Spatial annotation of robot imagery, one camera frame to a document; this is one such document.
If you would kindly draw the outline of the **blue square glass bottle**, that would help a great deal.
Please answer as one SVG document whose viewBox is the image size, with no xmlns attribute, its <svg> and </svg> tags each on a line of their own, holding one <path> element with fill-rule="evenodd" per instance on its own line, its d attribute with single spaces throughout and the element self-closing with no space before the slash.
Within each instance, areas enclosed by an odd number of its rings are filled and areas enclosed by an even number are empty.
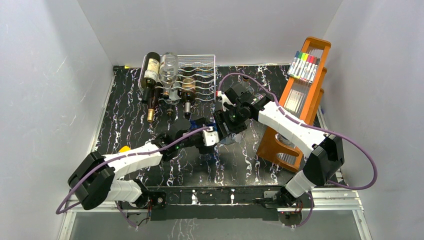
<svg viewBox="0 0 424 240">
<path fill-rule="evenodd" d="M 222 131 L 219 125 L 215 122 L 207 121 L 204 117 L 189 120 L 189 122 L 191 130 L 206 127 L 206 129 L 199 133 L 203 142 L 200 144 L 202 147 L 214 147 L 217 144 L 231 145 L 240 143 L 242 140 L 242 135 L 240 133 L 230 132 L 224 123 L 221 124 L 224 130 Z"/>
</svg>

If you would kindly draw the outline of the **clear ribbed glass bottle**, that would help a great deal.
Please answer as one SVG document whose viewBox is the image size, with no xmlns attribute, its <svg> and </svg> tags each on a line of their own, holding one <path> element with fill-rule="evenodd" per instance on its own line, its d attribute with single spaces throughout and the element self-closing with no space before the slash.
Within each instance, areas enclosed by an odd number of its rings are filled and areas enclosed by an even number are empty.
<svg viewBox="0 0 424 240">
<path fill-rule="evenodd" d="M 254 95 L 255 90 L 250 84 L 250 79 L 247 76 L 242 76 L 241 85 L 244 87 L 243 94 Z"/>
</svg>

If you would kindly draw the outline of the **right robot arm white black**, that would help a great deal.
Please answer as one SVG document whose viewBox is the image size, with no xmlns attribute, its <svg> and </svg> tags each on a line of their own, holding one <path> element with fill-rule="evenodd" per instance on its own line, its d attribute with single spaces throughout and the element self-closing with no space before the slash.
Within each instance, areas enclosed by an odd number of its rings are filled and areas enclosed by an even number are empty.
<svg viewBox="0 0 424 240">
<path fill-rule="evenodd" d="M 222 108 L 213 113 L 219 138 L 247 129 L 246 120 L 253 119 L 285 137 L 307 158 L 302 170 L 297 172 L 273 196 L 258 199 L 260 204 L 295 207 L 302 195 L 314 187 L 324 186 L 344 164 L 342 139 L 334 134 L 324 134 L 311 126 L 295 123 L 289 113 L 282 114 L 271 94 L 249 92 L 237 83 L 226 91 L 218 91 Z"/>
</svg>

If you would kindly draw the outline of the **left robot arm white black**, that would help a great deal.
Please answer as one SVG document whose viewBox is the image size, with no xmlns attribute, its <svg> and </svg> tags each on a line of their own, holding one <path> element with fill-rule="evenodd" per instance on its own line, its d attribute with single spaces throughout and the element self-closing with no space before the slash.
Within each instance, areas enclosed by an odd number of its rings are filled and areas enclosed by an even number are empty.
<svg viewBox="0 0 424 240">
<path fill-rule="evenodd" d="M 162 194 L 138 179 L 123 180 L 130 173 L 168 162 L 180 149 L 196 147 L 202 154 L 220 141 L 215 123 L 204 118 L 178 119 L 168 130 L 143 146 L 115 154 L 89 153 L 67 180 L 84 210 L 97 208 L 105 201 L 127 202 L 136 208 L 157 205 Z"/>
</svg>

